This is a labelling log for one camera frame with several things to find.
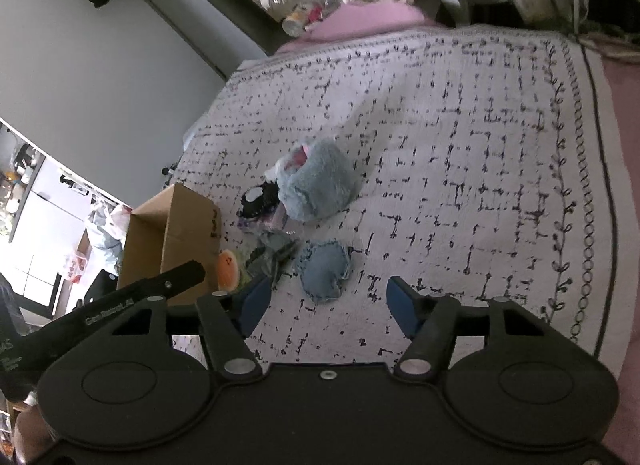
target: pink tablecloth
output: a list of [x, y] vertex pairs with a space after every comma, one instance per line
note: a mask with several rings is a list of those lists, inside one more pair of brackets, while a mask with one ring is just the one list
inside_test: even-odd
[[[287, 43], [278, 52], [425, 25], [437, 26], [437, 23], [425, 18], [417, 8], [400, 3], [343, 5], [318, 28]], [[604, 69], [611, 87], [637, 214], [640, 211], [640, 65], [605, 60]], [[620, 406], [604, 443], [625, 462], [640, 465], [640, 301], [636, 302], [634, 328], [618, 385]]]

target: denim fabric piece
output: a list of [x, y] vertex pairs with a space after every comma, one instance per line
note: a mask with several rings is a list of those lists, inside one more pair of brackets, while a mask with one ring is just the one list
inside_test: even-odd
[[342, 291], [338, 282], [349, 278], [351, 259], [338, 241], [307, 242], [296, 260], [296, 270], [302, 289], [315, 304], [320, 304], [340, 298]]
[[358, 193], [357, 182], [352, 163], [324, 138], [309, 147], [304, 166], [278, 173], [278, 196], [294, 220], [319, 220], [347, 207]]

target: brown cardboard box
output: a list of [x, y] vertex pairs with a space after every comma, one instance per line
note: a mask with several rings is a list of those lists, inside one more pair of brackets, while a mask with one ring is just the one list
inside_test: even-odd
[[131, 214], [118, 288], [195, 259], [207, 278], [167, 304], [193, 304], [218, 289], [215, 261], [220, 244], [220, 210], [208, 198], [174, 184]]

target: white cloth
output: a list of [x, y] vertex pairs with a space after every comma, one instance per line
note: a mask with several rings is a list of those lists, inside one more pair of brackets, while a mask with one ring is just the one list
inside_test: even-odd
[[468, 305], [507, 296], [618, 373], [640, 235], [590, 60], [557, 34], [433, 28], [231, 77], [175, 174], [220, 206], [222, 248], [241, 248], [242, 193], [299, 138], [335, 135], [363, 183], [347, 210], [302, 233], [353, 248], [342, 297], [315, 306], [284, 275], [250, 348], [265, 363], [391, 365], [408, 345], [385, 304], [399, 275]]

